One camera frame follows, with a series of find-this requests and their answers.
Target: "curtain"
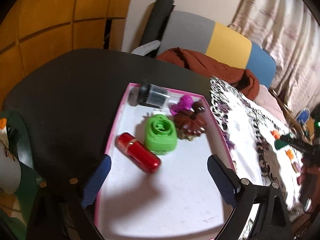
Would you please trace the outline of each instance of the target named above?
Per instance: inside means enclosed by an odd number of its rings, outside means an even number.
[[[243,0],[229,26],[276,62],[271,83],[297,114],[320,102],[320,27],[302,0]]]

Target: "hand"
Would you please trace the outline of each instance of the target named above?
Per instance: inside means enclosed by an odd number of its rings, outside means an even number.
[[[311,168],[306,168],[305,165],[302,166],[301,168],[301,175],[300,175],[300,181],[299,181],[299,185],[303,184],[305,179],[306,179],[306,174],[315,174],[318,176],[318,180],[316,183],[316,187],[314,190],[314,193],[311,197],[311,206],[308,210],[308,212],[313,212],[313,210],[315,209],[315,207],[320,204],[320,167],[318,166],[313,166]]]

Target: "purple plastic object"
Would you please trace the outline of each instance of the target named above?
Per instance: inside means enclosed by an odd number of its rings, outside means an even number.
[[[181,110],[190,110],[193,105],[193,99],[191,96],[184,95],[180,98],[178,104],[170,107],[170,113],[176,115]]]

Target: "white tray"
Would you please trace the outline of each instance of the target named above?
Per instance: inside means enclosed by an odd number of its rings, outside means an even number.
[[[159,156],[162,165],[157,173],[144,173],[115,146],[116,137],[124,132],[143,142],[146,120],[154,110],[134,106],[139,85],[128,85],[105,151],[112,159],[111,171],[95,208],[95,225],[105,239],[208,240],[217,235],[231,213],[207,169],[211,154],[218,154],[233,168],[209,105],[201,95],[168,90],[171,98],[163,107],[167,116],[170,118],[171,104],[182,95],[191,95],[206,108],[202,116],[208,123],[207,132],[192,142],[178,140],[174,151]]]

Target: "red capsule-shaped object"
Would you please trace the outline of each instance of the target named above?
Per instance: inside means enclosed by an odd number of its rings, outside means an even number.
[[[161,160],[130,133],[121,134],[116,139],[116,145],[124,154],[133,158],[144,172],[156,172],[161,165]]]

